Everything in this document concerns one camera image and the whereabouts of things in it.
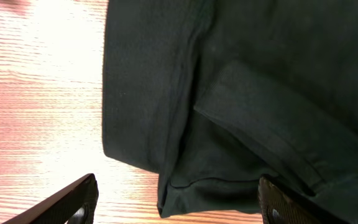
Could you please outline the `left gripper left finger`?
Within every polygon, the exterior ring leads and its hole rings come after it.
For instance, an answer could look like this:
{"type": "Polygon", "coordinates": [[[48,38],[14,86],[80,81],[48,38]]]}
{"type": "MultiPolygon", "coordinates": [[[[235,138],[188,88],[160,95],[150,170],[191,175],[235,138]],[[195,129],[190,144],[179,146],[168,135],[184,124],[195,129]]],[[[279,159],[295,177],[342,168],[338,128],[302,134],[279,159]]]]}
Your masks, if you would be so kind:
{"type": "Polygon", "coordinates": [[[3,224],[93,224],[99,191],[86,174],[3,224]]]}

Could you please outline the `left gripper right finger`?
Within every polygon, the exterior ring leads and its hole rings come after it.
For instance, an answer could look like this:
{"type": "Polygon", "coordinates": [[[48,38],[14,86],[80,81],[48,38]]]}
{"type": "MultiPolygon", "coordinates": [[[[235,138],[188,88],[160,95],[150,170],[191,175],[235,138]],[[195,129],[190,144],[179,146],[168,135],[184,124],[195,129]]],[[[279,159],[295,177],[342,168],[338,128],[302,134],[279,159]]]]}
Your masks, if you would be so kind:
{"type": "Polygon", "coordinates": [[[258,200],[264,224],[347,224],[267,174],[259,179],[258,200]]]}

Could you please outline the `black t-shirt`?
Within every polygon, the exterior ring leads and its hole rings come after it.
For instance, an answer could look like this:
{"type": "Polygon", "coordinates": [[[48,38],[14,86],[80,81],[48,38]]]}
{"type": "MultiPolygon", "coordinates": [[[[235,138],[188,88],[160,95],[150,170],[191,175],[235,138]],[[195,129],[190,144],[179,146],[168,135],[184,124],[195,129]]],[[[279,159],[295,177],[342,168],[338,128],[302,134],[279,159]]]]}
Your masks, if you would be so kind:
{"type": "Polygon", "coordinates": [[[103,150],[164,218],[257,213],[268,174],[358,223],[358,0],[110,1],[103,150]]]}

